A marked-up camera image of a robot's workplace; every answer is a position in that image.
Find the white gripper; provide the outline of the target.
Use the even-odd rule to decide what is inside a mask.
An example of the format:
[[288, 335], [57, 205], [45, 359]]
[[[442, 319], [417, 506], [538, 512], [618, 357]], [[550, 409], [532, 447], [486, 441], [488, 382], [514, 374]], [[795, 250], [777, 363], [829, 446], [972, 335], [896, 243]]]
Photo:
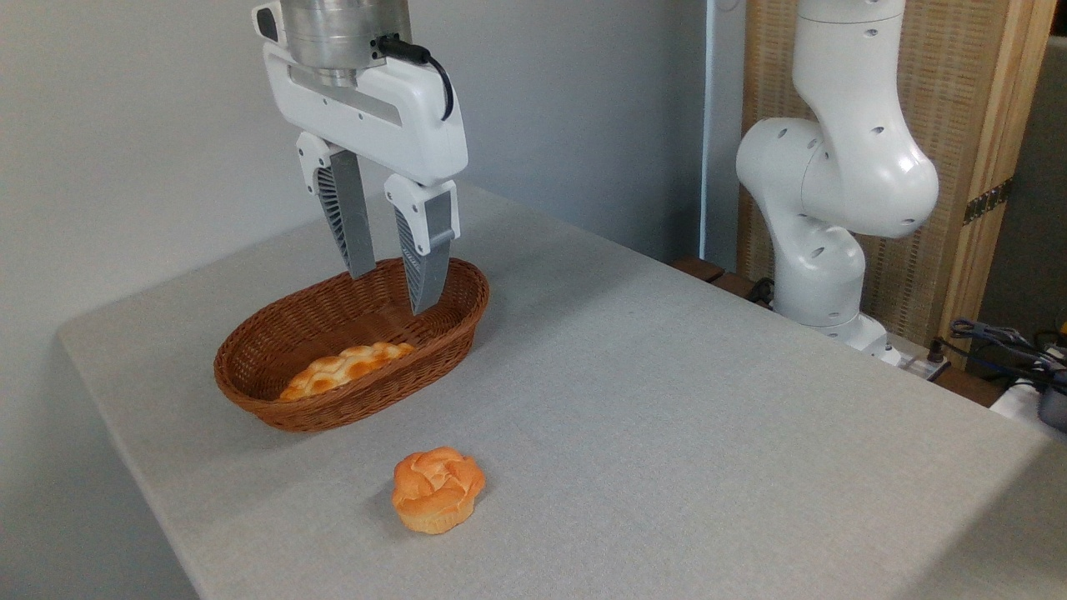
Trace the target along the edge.
[[441, 73], [400, 57], [412, 41], [408, 4], [270, 2], [253, 18], [278, 111], [304, 130], [297, 148], [306, 189], [320, 202], [350, 277], [376, 268], [362, 156], [397, 173], [384, 189], [412, 313], [434, 307], [451, 240], [460, 236], [450, 179], [468, 165], [468, 144]]

